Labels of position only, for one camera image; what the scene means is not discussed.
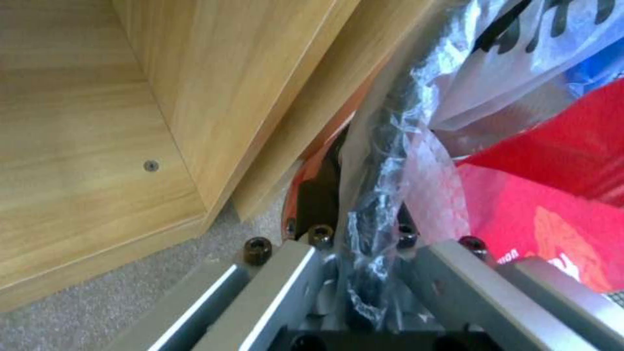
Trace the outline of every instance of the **wood grain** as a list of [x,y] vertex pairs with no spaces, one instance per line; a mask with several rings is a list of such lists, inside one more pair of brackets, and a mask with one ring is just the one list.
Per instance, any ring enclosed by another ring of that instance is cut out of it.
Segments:
[[0,33],[7,310],[179,242],[82,266],[205,209],[109,1],[3,0]]
[[233,193],[242,220],[261,212],[294,161],[434,3],[361,2]]
[[114,1],[207,228],[359,0]]

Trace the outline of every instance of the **screw head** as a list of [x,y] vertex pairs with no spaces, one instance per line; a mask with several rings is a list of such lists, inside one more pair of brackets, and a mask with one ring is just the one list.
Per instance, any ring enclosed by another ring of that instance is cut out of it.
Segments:
[[416,234],[416,230],[411,225],[399,225],[399,234],[401,236],[399,237],[399,242],[396,244],[397,249],[410,249],[416,245],[418,235]]
[[459,243],[478,258],[485,259],[487,257],[487,246],[480,238],[466,235],[459,239]]
[[295,230],[296,230],[297,221],[294,218],[289,218],[286,220],[286,235],[289,239],[295,239]]
[[326,224],[313,225],[308,229],[308,243],[319,250],[332,247],[334,230]]
[[273,247],[265,237],[254,237],[245,242],[243,258],[247,264],[263,265],[271,258]]
[[143,164],[143,169],[145,169],[147,172],[156,172],[158,168],[160,168],[160,165],[154,160],[147,160]]

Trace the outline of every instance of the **light wood surface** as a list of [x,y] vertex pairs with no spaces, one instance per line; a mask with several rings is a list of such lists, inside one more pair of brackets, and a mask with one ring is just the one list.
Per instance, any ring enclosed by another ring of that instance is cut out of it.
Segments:
[[114,1],[207,228],[359,0]]
[[241,219],[261,212],[294,161],[434,3],[361,2],[233,193]]
[[0,37],[0,311],[197,235],[179,228],[205,208],[110,1],[2,0]]

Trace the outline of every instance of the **crumpled plastic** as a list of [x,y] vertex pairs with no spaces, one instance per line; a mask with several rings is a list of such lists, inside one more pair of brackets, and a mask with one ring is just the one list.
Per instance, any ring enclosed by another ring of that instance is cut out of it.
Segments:
[[[338,319],[352,329],[400,325],[389,323],[397,314],[388,311],[395,298],[396,216],[404,201],[425,244],[470,232],[457,170],[428,128],[453,131],[499,111],[624,32],[624,7],[611,0],[447,0],[435,6],[440,11],[431,26],[412,39],[402,61],[393,58],[380,73],[392,75],[391,84],[385,91],[373,86],[341,151],[334,243],[337,299],[344,308]],[[477,42],[495,20],[518,9],[517,22],[489,44]],[[555,20],[568,14],[569,28],[562,31]]]
[[[389,63],[390,67],[401,67],[390,90],[383,94],[377,108],[363,107],[358,112],[360,116],[354,118],[342,149],[340,215],[334,239],[334,243],[343,244],[338,245],[338,292],[344,294],[346,303],[344,323],[352,329],[379,330],[386,324],[392,300],[388,286],[398,240],[396,216],[405,196],[417,189],[412,181],[418,175],[404,173],[408,160],[419,160],[410,168],[418,174],[439,169],[449,181],[459,180],[453,174],[450,157],[439,142],[435,143],[437,139],[426,124],[468,58],[477,36],[494,20],[503,4],[504,1],[496,0],[440,3],[442,10],[432,20],[439,27],[419,38],[402,64],[397,60]],[[373,87],[370,97],[375,92]],[[453,212],[466,211],[465,204],[454,200],[462,198],[456,194],[461,191],[459,184],[446,197],[441,192],[449,188],[436,185],[428,187],[439,191],[434,196],[450,201],[441,200],[441,207],[451,204],[458,206]],[[457,226],[462,228],[459,231],[467,230],[465,219],[462,221]]]

